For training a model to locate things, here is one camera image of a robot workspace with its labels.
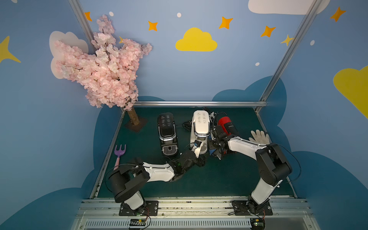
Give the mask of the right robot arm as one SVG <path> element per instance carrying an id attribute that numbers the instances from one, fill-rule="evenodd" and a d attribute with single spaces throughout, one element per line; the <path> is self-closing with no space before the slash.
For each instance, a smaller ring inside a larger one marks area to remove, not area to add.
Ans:
<path id="1" fill-rule="evenodd" d="M 258 144 L 227 134 L 220 125 L 212 130 L 212 134 L 215 138 L 213 143 L 218 149 L 238 152 L 256 160 L 260 180 L 248 197 L 248 206 L 251 208 L 265 205 L 275 188 L 292 173 L 291 164 L 276 144 Z"/>

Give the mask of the red coffee machine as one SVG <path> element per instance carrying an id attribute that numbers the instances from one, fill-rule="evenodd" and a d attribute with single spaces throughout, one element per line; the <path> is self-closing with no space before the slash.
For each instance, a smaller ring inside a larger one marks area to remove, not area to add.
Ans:
<path id="1" fill-rule="evenodd" d="M 228 116 L 222 117 L 218 121 L 218 125 L 222 127 L 223 131 L 227 134 L 227 136 L 229 135 L 239 136 L 237 128 L 235 127 L 235 125 Z"/>

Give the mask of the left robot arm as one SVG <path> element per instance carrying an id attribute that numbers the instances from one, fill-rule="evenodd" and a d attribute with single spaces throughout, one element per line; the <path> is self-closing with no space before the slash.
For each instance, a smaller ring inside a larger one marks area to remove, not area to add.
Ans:
<path id="1" fill-rule="evenodd" d="M 203 167 L 205 157 L 186 150 L 176 160 L 166 164 L 150 164 L 136 158 L 133 163 L 124 163 L 108 172 L 115 202 L 123 204 L 134 212 L 145 208 L 145 199 L 140 190 L 150 182 L 174 182 L 181 179 L 193 166 Z"/>

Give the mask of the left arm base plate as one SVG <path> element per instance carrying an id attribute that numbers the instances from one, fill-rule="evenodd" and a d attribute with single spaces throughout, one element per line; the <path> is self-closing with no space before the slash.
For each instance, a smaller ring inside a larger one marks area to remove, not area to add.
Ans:
<path id="1" fill-rule="evenodd" d="M 119 216 L 157 216 L 159 201 L 149 200 L 143 201 L 143 204 L 137 209 L 132 209 L 126 202 L 120 205 Z"/>

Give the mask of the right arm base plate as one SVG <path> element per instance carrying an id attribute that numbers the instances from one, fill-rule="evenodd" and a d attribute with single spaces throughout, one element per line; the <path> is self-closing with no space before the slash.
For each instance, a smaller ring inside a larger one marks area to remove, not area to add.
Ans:
<path id="1" fill-rule="evenodd" d="M 234 200 L 232 207 L 236 216 L 273 216 L 269 199 L 261 204 L 253 200 Z"/>

